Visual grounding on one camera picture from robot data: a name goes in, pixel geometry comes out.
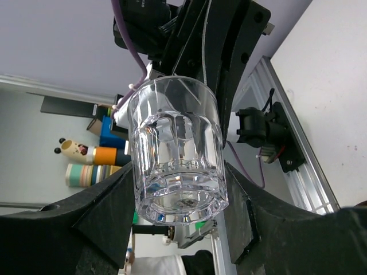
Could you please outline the clear shot glass front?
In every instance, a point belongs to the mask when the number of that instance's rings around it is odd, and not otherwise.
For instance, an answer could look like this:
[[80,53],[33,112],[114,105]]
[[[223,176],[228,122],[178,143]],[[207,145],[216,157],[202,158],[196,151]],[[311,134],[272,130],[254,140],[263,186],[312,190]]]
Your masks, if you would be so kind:
[[156,225],[207,221],[229,204],[217,101],[204,83],[166,76],[127,107],[136,211]]

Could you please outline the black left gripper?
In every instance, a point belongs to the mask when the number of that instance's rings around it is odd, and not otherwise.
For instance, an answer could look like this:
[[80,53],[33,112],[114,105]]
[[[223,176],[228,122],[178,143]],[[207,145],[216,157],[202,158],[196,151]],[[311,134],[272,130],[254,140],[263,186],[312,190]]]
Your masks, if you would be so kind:
[[184,1],[157,27],[161,52],[149,78],[182,75],[203,81],[217,100],[222,139],[233,99],[271,12],[256,1]]

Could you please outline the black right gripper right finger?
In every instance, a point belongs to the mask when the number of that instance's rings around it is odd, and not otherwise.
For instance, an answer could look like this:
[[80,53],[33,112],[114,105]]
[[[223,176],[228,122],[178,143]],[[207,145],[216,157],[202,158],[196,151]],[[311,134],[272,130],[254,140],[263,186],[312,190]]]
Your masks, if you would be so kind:
[[252,184],[225,164],[224,211],[238,274],[365,274],[366,208],[319,215]]

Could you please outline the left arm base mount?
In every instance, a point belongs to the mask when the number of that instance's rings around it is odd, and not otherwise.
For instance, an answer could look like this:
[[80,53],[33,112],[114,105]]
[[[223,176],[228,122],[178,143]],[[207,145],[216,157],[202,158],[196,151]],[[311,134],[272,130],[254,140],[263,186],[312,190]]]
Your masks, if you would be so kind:
[[280,161],[282,171],[288,173],[298,169],[306,159],[282,104],[273,101],[274,93],[271,88],[262,109],[248,107],[235,113],[239,118],[237,142],[260,149],[264,163]]

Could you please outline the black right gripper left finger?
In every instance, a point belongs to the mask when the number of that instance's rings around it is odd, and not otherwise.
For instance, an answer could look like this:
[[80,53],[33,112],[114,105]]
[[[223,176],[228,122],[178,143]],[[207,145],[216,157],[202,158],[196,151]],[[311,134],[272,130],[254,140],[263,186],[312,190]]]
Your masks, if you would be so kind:
[[135,209],[132,165],[38,211],[1,216],[2,274],[117,274]]

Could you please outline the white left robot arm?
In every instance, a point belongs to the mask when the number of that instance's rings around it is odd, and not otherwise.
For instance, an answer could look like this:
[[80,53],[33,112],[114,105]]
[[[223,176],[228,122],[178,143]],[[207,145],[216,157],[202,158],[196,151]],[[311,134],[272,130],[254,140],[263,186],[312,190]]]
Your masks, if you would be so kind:
[[228,136],[233,99],[271,12],[255,1],[113,1],[136,52],[159,76],[204,82],[215,94],[220,127]]

